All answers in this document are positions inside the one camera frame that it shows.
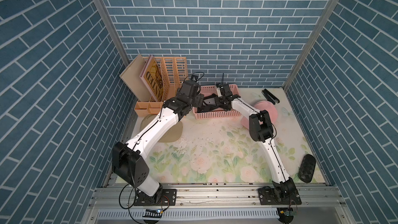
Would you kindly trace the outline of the black baseball cap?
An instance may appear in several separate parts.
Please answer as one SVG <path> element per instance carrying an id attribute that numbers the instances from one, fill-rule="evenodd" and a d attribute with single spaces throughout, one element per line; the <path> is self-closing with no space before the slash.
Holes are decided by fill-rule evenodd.
<path id="1" fill-rule="evenodd" d="M 197 108 L 197 112 L 198 113 L 208 113 L 208 112 L 212 112 L 214 110 L 219 109 L 216 105 L 215 105 L 215 98 L 218 97 L 216 94 L 211 94 L 209 96 L 204 97 L 203 102 L 202 102 L 202 106 Z"/>

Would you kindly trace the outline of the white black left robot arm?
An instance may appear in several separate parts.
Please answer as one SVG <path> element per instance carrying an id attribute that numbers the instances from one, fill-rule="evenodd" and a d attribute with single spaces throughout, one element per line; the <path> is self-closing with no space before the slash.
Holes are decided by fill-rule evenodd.
<path id="1" fill-rule="evenodd" d="M 201 94 L 198 79 L 193 75 L 190 80 L 184 81 L 176 96 L 162 104 L 160 112 L 139 134 L 113 147 L 112 171 L 133 189 L 140 190 L 150 204 L 161 203 L 163 186 L 149 175 L 145 159 L 170 128 L 188 115 L 193 107 L 202 104 L 204 95 Z"/>

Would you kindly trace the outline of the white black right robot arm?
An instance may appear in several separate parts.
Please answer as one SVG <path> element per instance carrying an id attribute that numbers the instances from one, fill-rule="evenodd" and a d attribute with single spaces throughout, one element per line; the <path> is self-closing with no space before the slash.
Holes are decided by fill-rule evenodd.
<path id="1" fill-rule="evenodd" d="M 259 110 L 246 103 L 239 95 L 233 94 L 228 84 L 216 84 L 218 108 L 225 111 L 235 110 L 249 121 L 250 137 L 260 143 L 266 153 L 274 186 L 274 201 L 278 204 L 302 204 L 295 183 L 285 169 L 276 149 L 274 137 L 276 130 L 266 110 Z"/>

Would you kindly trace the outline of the beige baseball cap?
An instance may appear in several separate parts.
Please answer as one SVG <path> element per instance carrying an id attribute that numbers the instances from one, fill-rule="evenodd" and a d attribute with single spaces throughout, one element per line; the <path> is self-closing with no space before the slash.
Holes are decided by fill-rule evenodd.
<path id="1" fill-rule="evenodd" d="M 140 124 L 140 131 L 142 131 L 148 124 L 150 124 L 156 115 L 147 115 Z M 178 141 L 182 136 L 183 124 L 178 122 L 176 125 L 172 126 L 160 139 L 159 143 L 172 143 Z"/>

